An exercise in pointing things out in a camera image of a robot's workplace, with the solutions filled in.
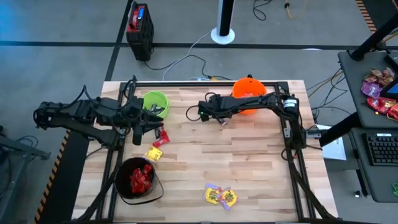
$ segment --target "keyboard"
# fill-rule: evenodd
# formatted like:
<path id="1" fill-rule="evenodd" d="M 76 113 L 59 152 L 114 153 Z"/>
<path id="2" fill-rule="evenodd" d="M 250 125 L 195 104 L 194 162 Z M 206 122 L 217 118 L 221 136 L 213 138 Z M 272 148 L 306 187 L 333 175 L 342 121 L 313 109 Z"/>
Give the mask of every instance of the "keyboard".
<path id="1" fill-rule="evenodd" d="M 398 136 L 366 133 L 365 145 L 372 166 L 398 166 Z"/>

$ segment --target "green bowl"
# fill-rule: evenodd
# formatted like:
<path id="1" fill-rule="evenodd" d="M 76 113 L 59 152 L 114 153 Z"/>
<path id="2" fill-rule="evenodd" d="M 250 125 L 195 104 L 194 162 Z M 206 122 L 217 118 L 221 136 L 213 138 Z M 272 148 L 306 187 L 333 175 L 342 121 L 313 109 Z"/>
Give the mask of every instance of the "green bowl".
<path id="1" fill-rule="evenodd" d="M 152 104 L 155 103 L 158 107 L 163 107 L 164 110 L 158 114 L 161 118 L 166 118 L 169 113 L 169 100 L 167 96 L 161 91 L 149 91 L 144 94 L 144 109 L 150 110 Z"/>

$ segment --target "butcher block tabletop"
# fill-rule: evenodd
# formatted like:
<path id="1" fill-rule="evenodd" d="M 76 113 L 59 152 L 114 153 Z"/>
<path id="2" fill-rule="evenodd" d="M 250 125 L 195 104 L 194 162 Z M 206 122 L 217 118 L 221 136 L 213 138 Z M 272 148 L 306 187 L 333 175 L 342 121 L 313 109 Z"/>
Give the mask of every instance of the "butcher block tabletop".
<path id="1" fill-rule="evenodd" d="M 304 82 L 289 80 L 287 83 L 290 94 L 294 93 L 300 100 L 304 128 L 311 127 L 314 123 Z M 101 97 L 117 99 L 120 84 L 121 82 L 105 82 Z M 154 164 L 159 180 L 156 180 L 153 192 L 128 202 L 158 197 L 162 193 L 159 181 L 164 188 L 164 196 L 143 205 L 127 205 L 118 196 L 114 222 L 298 220 L 288 164 L 280 156 L 285 145 L 278 116 L 271 110 L 262 109 L 253 115 L 236 114 L 232 119 L 227 119 L 228 124 L 225 126 L 216 120 L 193 122 L 185 117 L 189 106 L 204 100 L 208 92 L 230 95 L 231 86 L 137 87 L 135 95 L 141 97 L 152 90 L 163 92 L 169 99 L 170 111 L 164 119 L 164 128 L 170 142 L 159 147 L 163 155 Z M 267 87 L 268 93 L 273 91 L 273 87 Z M 188 115 L 192 119 L 197 118 L 197 108 L 190 110 Z M 130 133 L 126 138 L 123 160 L 142 157 L 154 141 L 155 134 L 150 131 L 143 135 L 142 144 L 135 146 Z M 307 144 L 320 147 L 314 139 L 308 139 Z M 98 142 L 92 141 L 87 153 L 99 147 Z M 117 152 L 114 152 L 112 167 L 116 163 L 116 155 Z M 87 158 L 73 218 L 82 215 L 100 191 L 106 156 L 107 149 L 102 149 Z M 337 217 L 321 150 L 308 147 L 303 150 L 303 156 L 311 190 L 325 208 Z M 231 187 L 238 196 L 238 201 L 230 210 L 204 201 L 206 184 Z M 111 190 L 105 199 L 104 217 L 108 213 L 110 195 Z M 305 195 L 301 189 L 300 197 L 304 214 L 308 217 Z"/>

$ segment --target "red candy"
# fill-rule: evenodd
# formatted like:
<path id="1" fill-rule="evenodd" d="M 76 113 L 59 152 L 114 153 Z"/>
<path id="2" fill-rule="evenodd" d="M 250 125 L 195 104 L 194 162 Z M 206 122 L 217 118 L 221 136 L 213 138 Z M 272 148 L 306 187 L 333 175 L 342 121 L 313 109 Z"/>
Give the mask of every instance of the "red candy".
<path id="1" fill-rule="evenodd" d="M 143 171 L 141 172 L 140 168 L 137 168 L 133 171 L 132 176 L 130 176 L 132 193 L 145 193 L 152 185 L 150 181 L 150 171 L 152 167 L 148 164 L 144 166 Z"/>
<path id="2" fill-rule="evenodd" d="M 379 97 L 378 99 L 369 97 L 366 99 L 366 101 L 368 102 L 368 105 L 372 109 L 374 109 L 375 111 L 378 111 L 381 114 L 386 114 L 392 107 L 393 103 L 396 102 L 393 99 L 388 99 L 388 98 L 383 98 L 383 97 Z"/>
<path id="3" fill-rule="evenodd" d="M 166 144 L 170 142 L 170 139 L 168 136 L 161 138 L 159 140 L 157 140 L 156 142 L 152 143 L 152 145 L 154 145 L 156 148 L 159 148 L 161 145 Z"/>
<path id="4" fill-rule="evenodd" d="M 166 133 L 166 130 L 163 127 L 160 127 L 158 130 L 159 130 L 160 138 L 157 139 L 154 143 L 152 143 L 152 145 L 155 146 L 156 148 L 159 148 L 161 145 L 170 142 L 170 139 Z"/>
<path id="5" fill-rule="evenodd" d="M 387 113 L 387 117 L 398 121 L 398 105 L 392 106 L 392 108 Z"/>

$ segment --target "black bucket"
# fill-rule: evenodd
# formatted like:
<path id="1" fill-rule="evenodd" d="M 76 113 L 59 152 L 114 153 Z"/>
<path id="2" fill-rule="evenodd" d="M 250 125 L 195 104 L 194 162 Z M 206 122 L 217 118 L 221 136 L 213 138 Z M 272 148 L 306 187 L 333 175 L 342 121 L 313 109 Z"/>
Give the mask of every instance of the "black bucket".
<path id="1" fill-rule="evenodd" d="M 150 165 L 152 170 L 150 171 L 150 180 L 152 182 L 150 189 L 148 189 L 144 193 L 132 193 L 131 191 L 131 179 L 130 176 L 134 172 L 135 169 L 140 168 L 141 170 L 144 168 L 145 165 Z M 119 167 L 115 178 L 114 178 L 114 187 L 116 191 L 119 193 L 120 197 L 124 202 L 124 199 L 137 199 L 149 195 L 153 189 L 155 188 L 155 167 L 145 158 L 142 157 L 133 157 L 130 159 L 125 160 L 121 166 Z M 139 202 L 139 203 L 128 203 L 130 205 L 139 205 L 143 203 L 153 202 L 154 200 L 146 201 L 146 202 Z"/>

